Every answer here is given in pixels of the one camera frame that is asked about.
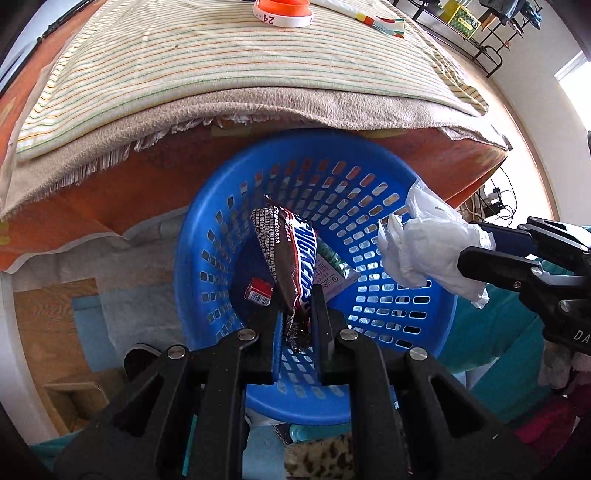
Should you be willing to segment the white plastic bag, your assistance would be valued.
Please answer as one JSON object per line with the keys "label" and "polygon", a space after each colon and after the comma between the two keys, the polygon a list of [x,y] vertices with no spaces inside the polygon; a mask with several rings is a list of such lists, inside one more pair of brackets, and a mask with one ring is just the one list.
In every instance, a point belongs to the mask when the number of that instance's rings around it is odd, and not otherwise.
{"label": "white plastic bag", "polygon": [[479,247],[494,251],[491,233],[470,224],[422,180],[408,190],[410,219],[391,214],[378,222],[377,246],[383,268],[399,285],[419,288],[429,279],[482,309],[489,302],[486,283],[464,277],[458,268],[462,251]]}

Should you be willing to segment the red snack box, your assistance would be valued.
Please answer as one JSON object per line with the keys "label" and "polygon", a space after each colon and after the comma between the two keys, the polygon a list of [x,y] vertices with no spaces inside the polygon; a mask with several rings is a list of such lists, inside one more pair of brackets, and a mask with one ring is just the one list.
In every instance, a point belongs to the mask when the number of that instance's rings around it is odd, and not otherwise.
{"label": "red snack box", "polygon": [[256,303],[256,305],[269,306],[271,298],[273,298],[273,286],[263,279],[252,277],[243,297],[249,302]]}

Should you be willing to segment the green white wipes pack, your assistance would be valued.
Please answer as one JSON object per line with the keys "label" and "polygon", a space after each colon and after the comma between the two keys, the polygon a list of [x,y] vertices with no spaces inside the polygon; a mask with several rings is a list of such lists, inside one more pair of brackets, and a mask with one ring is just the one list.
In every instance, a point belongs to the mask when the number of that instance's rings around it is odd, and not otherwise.
{"label": "green white wipes pack", "polygon": [[327,243],[321,238],[317,239],[314,283],[322,286],[325,301],[332,300],[344,292],[360,278],[360,275]]}

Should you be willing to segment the brown snickers wrapper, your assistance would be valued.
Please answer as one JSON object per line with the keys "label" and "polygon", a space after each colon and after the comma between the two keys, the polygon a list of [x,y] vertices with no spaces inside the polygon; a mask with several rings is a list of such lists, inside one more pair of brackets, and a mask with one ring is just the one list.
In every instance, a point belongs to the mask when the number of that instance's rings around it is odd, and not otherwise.
{"label": "brown snickers wrapper", "polygon": [[266,265],[287,305],[283,338],[291,350],[311,344],[310,302],[315,283],[318,239],[303,218],[269,196],[263,207],[250,213],[250,221]]}

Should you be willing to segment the blue plastic basket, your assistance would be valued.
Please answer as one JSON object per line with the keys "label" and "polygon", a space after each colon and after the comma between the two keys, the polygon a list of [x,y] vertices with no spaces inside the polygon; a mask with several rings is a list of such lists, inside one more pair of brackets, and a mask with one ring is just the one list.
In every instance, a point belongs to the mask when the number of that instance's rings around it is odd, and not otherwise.
{"label": "blue plastic basket", "polygon": [[256,281],[273,276],[256,238],[252,212],[267,200],[300,216],[318,236],[315,284],[332,314],[387,352],[415,347],[439,354],[456,297],[435,280],[399,284],[384,269],[379,224],[402,214],[415,172],[385,147],[325,129],[288,131],[236,153],[201,188],[177,240],[174,291],[204,394],[228,404],[232,369],[219,344],[263,307]]}

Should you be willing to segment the orange floral mattress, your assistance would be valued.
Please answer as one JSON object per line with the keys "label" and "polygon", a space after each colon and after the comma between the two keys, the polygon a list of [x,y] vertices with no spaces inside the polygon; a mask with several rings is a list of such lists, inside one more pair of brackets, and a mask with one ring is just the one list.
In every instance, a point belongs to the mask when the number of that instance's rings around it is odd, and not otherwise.
{"label": "orange floral mattress", "polygon": [[[92,2],[43,41],[2,96],[1,167],[9,137],[33,89],[32,78],[42,68],[40,49],[54,50],[106,2]],[[500,132],[489,109],[487,119]],[[213,171],[239,150],[271,133],[305,127],[342,130],[301,120],[217,120],[145,139],[141,146],[128,145],[121,162],[27,203],[9,216],[1,213],[1,269],[11,274],[32,257],[60,253],[100,237],[131,238],[186,207]],[[358,132],[402,156],[453,205],[473,193],[509,150],[501,132],[504,147],[454,139],[441,128],[342,131]]]}

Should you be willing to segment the black clothes rack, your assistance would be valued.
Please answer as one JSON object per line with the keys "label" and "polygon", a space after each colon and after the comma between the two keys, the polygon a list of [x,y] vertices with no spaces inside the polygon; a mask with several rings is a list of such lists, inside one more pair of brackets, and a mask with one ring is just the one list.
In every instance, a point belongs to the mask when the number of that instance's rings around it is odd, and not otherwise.
{"label": "black clothes rack", "polygon": [[443,46],[461,54],[488,78],[504,64],[504,55],[525,32],[541,28],[542,7],[518,1],[509,18],[480,1],[394,1]]}

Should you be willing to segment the yellow green box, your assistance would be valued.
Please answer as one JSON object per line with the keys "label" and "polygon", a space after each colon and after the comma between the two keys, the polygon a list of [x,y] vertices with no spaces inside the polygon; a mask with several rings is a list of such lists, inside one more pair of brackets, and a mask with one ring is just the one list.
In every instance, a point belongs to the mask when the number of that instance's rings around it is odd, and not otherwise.
{"label": "yellow green box", "polygon": [[467,1],[449,0],[442,7],[439,19],[470,39],[480,28],[480,20],[467,8]]}

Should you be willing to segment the flat colourful paper wrapper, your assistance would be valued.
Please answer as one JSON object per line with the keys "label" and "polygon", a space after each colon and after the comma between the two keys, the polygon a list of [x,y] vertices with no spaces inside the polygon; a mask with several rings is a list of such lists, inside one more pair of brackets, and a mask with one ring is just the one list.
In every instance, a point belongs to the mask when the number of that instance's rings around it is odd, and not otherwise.
{"label": "flat colourful paper wrapper", "polygon": [[381,18],[375,14],[367,15],[358,7],[353,7],[345,1],[338,0],[311,0],[311,5],[332,10],[346,17],[353,18],[360,23],[372,27],[381,33],[393,37],[404,38],[406,32],[406,23],[401,18]]}

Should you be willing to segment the beige blanket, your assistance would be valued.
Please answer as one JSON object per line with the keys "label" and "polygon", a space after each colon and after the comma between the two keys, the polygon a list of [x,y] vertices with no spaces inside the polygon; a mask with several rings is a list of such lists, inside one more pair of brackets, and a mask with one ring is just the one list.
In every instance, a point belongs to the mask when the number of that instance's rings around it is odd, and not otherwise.
{"label": "beige blanket", "polygon": [[54,50],[40,49],[42,68],[32,78],[33,89],[9,137],[1,167],[3,216],[79,182],[99,169],[121,162],[123,148],[128,145],[141,146],[145,139],[154,140],[167,132],[217,120],[233,123],[301,120],[342,130],[441,128],[454,139],[476,139],[498,147],[506,144],[501,133],[488,121],[488,110],[482,115],[470,115],[446,105],[408,97],[255,87],[167,102],[115,120],[40,157],[20,161],[16,157],[20,128],[45,86],[53,64],[84,25],[66,34]]}

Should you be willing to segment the orange white tape roll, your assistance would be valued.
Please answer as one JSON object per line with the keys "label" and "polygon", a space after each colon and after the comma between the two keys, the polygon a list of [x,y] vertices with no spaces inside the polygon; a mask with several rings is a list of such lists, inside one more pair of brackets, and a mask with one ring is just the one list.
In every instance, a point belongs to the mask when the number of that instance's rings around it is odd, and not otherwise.
{"label": "orange white tape roll", "polygon": [[252,14],[260,22],[280,28],[304,28],[314,20],[308,0],[256,0]]}

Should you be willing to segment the striped yellow towel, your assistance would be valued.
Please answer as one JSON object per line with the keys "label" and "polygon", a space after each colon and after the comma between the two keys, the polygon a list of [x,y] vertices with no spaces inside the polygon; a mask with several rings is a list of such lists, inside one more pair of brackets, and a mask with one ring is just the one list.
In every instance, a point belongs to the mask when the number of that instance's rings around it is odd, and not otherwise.
{"label": "striped yellow towel", "polygon": [[294,87],[488,106],[415,22],[386,35],[315,6],[311,25],[260,22],[242,1],[109,1],[52,66],[18,133],[29,161],[115,120],[222,90]]}

